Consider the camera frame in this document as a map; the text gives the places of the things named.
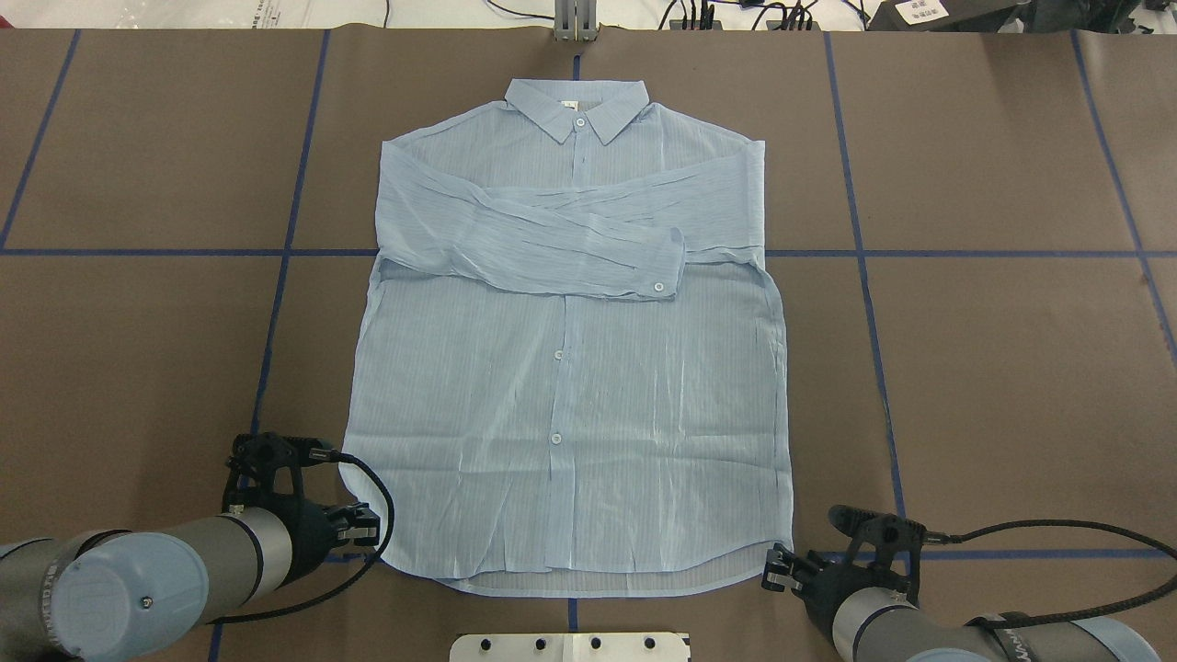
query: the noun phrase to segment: robotic arm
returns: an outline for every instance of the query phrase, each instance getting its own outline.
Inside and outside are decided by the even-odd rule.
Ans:
[[[302,468],[330,462],[357,464],[374,479],[363,462],[322,439],[241,435],[227,462],[221,515],[162,531],[89,531],[0,547],[0,662],[145,655],[307,575],[334,548],[375,545],[380,523],[368,504],[324,507],[305,497]],[[293,494],[274,491],[281,469]],[[392,499],[375,482],[391,517]],[[379,551],[391,529],[388,522]],[[254,616],[267,615],[225,622]]]
[[[1163,543],[1078,521],[1011,522],[949,536],[911,519],[847,505],[831,508],[830,523],[851,538],[842,561],[813,551],[800,557],[778,543],[769,551],[760,585],[771,591],[792,589],[805,602],[810,621],[846,662],[1161,662],[1135,630],[1096,614],[1159,598],[1177,588],[1177,577],[1139,598],[1103,608],[1038,617],[986,615],[957,628],[936,624],[918,604],[924,544],[959,543],[1003,529],[1070,525],[1124,535],[1177,558],[1177,550]],[[876,558],[859,565],[855,561],[864,543],[875,548]],[[891,569],[899,554],[909,555],[906,576]]]

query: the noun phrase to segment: shirt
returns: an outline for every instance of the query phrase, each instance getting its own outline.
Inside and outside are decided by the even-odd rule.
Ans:
[[[792,545],[763,143],[641,82],[516,80],[384,144],[375,229],[344,449],[393,495],[385,561],[661,596]]]

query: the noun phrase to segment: shirt collar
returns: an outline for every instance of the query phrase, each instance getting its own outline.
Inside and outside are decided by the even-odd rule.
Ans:
[[[650,104],[646,85],[640,80],[516,79],[506,93],[507,104],[561,144],[572,133],[577,118],[577,111],[560,102],[564,99],[598,102],[584,114],[604,145],[617,138]]]

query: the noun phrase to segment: shirt sleeve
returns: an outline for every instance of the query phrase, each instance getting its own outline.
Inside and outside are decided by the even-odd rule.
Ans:
[[[685,263],[677,227],[496,198],[391,144],[381,155],[375,216],[383,258],[511,292],[667,299]]]

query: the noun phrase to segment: button-up shirt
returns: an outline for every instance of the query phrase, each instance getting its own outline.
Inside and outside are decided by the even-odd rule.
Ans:
[[[763,143],[641,82],[516,80],[385,143],[375,225],[344,448],[394,497],[387,562],[656,596],[791,547]]]

